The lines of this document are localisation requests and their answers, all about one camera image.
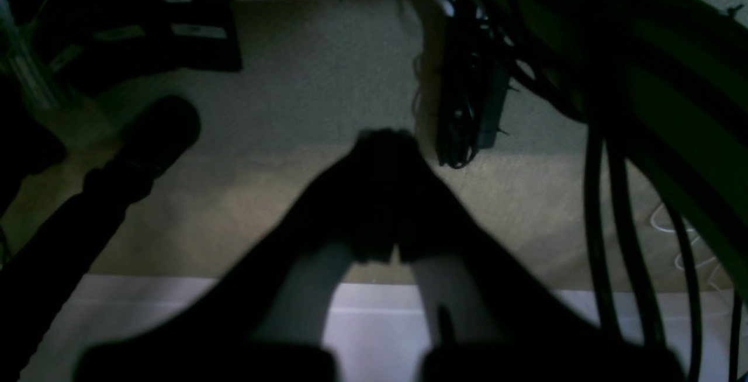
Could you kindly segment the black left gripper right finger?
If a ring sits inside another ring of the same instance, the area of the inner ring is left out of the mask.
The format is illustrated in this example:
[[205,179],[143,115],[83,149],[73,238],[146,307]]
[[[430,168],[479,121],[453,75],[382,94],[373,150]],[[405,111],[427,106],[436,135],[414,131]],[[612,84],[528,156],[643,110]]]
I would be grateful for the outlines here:
[[374,133],[376,191],[413,272],[433,350],[425,381],[683,381],[675,355],[592,324],[470,216],[405,131]]

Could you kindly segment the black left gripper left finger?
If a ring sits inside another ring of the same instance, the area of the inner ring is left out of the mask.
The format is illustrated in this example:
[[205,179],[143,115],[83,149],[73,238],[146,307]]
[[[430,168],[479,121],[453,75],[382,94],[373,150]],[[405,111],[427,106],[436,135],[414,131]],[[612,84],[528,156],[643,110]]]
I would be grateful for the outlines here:
[[139,336],[88,350],[78,381],[334,381],[321,347],[355,262],[391,260],[401,230],[404,134],[363,132],[213,288]]

